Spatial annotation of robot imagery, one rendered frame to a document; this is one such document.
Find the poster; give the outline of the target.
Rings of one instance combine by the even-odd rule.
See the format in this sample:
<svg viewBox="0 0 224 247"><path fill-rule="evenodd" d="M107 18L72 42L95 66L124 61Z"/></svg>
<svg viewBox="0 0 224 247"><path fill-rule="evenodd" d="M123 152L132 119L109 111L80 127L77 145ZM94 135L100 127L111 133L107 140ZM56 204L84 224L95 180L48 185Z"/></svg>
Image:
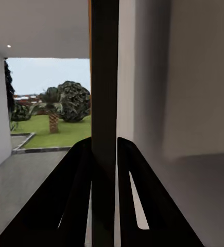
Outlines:
<svg viewBox="0 0 224 247"><path fill-rule="evenodd" d="M114 247L119 0L91 0L92 247Z"/></svg>

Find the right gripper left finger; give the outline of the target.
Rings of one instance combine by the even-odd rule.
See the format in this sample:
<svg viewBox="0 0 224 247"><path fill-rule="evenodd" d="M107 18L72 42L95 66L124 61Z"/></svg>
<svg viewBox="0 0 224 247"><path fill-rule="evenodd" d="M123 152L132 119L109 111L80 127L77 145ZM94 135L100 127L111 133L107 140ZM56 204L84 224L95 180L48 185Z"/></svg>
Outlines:
<svg viewBox="0 0 224 247"><path fill-rule="evenodd" d="M0 247L84 247L92 137L75 143L0 235Z"/></svg>

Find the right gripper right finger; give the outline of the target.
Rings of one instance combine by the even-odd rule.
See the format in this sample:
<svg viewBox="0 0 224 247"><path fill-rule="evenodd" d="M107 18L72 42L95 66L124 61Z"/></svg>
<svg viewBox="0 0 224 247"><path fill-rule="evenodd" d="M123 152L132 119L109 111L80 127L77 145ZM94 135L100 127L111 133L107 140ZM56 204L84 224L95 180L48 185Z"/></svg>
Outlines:
<svg viewBox="0 0 224 247"><path fill-rule="evenodd" d="M204 247L137 146L117 139L121 247ZM137 226L131 172L149 230Z"/></svg>

